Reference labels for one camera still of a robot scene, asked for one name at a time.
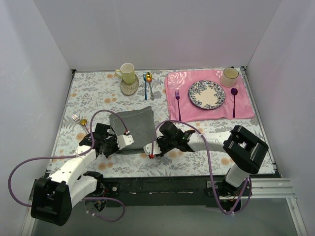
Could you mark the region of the grey cloth napkin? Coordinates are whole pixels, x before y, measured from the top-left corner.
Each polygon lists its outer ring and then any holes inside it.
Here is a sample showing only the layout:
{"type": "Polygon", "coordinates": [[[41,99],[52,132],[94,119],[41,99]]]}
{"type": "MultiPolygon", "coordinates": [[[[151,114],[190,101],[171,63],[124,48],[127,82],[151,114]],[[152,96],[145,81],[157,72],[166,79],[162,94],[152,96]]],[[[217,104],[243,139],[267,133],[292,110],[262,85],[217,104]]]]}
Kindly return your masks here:
{"type": "Polygon", "coordinates": [[[154,112],[151,106],[140,110],[117,113],[127,125],[134,143],[117,152],[121,155],[144,153],[143,147],[152,141],[155,130],[154,112]]]}

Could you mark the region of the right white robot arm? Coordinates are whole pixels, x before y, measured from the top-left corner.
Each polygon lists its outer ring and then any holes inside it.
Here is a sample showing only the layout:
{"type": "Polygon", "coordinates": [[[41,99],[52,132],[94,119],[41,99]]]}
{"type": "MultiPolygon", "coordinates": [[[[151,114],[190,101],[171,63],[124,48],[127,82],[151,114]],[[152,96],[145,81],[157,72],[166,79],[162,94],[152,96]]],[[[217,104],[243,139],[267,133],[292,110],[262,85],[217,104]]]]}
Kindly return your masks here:
{"type": "Polygon", "coordinates": [[[236,125],[231,131],[206,133],[196,130],[182,131],[171,121],[159,128],[161,133],[144,150],[150,158],[164,156],[173,149],[182,152],[224,152],[234,161],[223,181],[215,184],[221,196],[232,196],[241,189],[249,175],[259,172],[269,146],[245,127],[236,125]]]}

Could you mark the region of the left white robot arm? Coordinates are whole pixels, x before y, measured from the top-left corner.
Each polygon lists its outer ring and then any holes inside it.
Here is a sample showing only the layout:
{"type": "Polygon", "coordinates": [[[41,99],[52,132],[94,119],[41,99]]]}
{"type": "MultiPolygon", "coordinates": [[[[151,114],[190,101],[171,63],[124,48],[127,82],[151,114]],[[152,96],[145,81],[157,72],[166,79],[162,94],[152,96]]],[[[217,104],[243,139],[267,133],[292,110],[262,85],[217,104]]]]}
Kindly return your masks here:
{"type": "Polygon", "coordinates": [[[62,226],[68,221],[72,208],[84,197],[104,197],[108,189],[103,175],[86,168],[100,154],[108,157],[118,150],[113,128],[97,123],[94,132],[80,142],[78,157],[67,160],[55,173],[35,182],[31,216],[62,226]]]}

